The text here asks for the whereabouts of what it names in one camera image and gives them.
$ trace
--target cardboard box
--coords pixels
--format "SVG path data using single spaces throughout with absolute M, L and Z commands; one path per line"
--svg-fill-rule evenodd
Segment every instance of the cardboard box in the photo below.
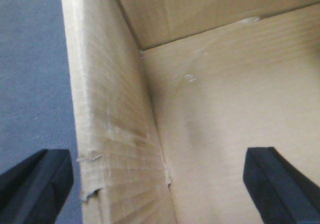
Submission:
M 62 0 L 84 223 L 261 224 L 247 147 L 320 185 L 319 1 Z

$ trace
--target gray fabric surface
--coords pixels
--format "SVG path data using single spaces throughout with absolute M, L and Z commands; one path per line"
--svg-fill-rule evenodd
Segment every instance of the gray fabric surface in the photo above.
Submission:
M 74 185 L 56 223 L 81 224 L 61 0 L 0 0 L 0 173 L 41 149 L 70 149 Z

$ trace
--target corrugated cardboard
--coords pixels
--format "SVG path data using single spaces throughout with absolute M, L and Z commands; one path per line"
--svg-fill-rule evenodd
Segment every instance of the corrugated cardboard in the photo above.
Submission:
M 115 0 L 62 2 L 84 223 L 174 223 L 140 52 Z
M 119 0 L 142 49 L 320 0 Z
M 320 5 L 143 52 L 180 224 L 262 224 L 242 181 L 274 146 L 320 185 Z
M 315 1 L 62 0 L 84 223 L 261 224 L 247 147 L 320 184 L 320 5 L 228 24 Z

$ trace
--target cardboard seam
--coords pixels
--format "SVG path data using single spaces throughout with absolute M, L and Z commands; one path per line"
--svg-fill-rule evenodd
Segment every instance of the cardboard seam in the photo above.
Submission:
M 293 11 L 296 11 L 296 10 L 299 10 L 299 9 L 303 9 L 303 8 L 307 8 L 307 7 L 310 7 L 310 6 L 313 6 L 313 5 L 317 5 L 317 4 L 320 4 L 320 1 L 312 3 L 312 4 L 300 6 L 300 7 L 297 7 L 297 8 L 291 8 L 291 9 L 287 9 L 287 10 L 284 10 L 284 11 L 274 12 L 274 13 L 271 13 L 271 14 L 266 14 L 266 15 L 261 15 L 261 16 L 249 16 L 247 18 L 243 18 L 243 19 L 240 19 L 240 20 L 237 20 L 237 21 L 229 22 L 227 24 L 215 26 L 215 27 L 212 27 L 212 28 L 209 28 L 209 29 L 206 29 L 206 30 L 202 30 L 202 31 L 199 31 L 199 32 L 196 32 L 196 33 L 192 33 L 192 34 L 189 34 L 189 35 L 186 35 L 186 36 L 182 36 L 182 37 L 179 37 L 179 38 L 176 38 L 176 39 L 172 39 L 172 40 L 163 42 L 161 44 L 152 45 L 150 47 L 142 49 L 142 56 L 143 56 L 143 52 L 144 51 L 148 51 L 150 49 L 157 48 L 157 47 L 160 47 L 160 46 L 163 46 L 163 45 L 166 45 L 166 44 L 170 44 L 170 43 L 173 43 L 175 41 L 179 41 L 179 40 L 182 40 L 182 39 L 185 39 L 185 38 L 196 36 L 198 34 L 205 33 L 205 32 L 217 29 L 217 28 L 221 28 L 221 27 L 233 24 L 233 23 L 237 23 L 237 22 L 245 20 L 245 19 L 250 19 L 250 18 L 259 18 L 260 20 L 267 19 L 267 18 L 275 17 L 275 16 L 278 16 L 278 15 L 281 15 L 281 14 L 285 14 L 285 13 L 288 13 L 288 12 L 293 12 Z
M 135 33 L 135 30 L 133 28 L 133 25 L 132 25 L 130 19 L 129 19 L 129 15 L 127 14 L 127 11 L 126 11 L 124 5 L 122 4 L 121 0 L 115 0 L 115 2 L 116 2 L 116 5 L 118 6 L 118 8 L 120 9 L 122 17 L 123 17 L 123 19 L 125 21 L 125 24 L 128 27 L 128 29 L 129 29 L 129 31 L 130 31 L 133 39 L 134 39 L 134 42 L 135 42 L 135 44 L 137 46 L 137 49 L 138 50 L 142 50 L 142 45 L 141 45 L 141 43 L 140 43 L 140 41 L 138 39 L 138 36 Z

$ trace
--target cardboard wall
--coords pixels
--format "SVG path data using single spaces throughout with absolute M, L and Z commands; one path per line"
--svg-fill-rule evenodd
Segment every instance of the cardboard wall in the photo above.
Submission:
M 180 224 L 262 224 L 248 147 L 276 147 L 320 185 L 320 5 L 143 52 Z
M 116 1 L 62 5 L 84 223 L 175 223 L 140 52 Z
M 320 0 L 120 0 L 142 49 L 252 16 L 287 12 Z

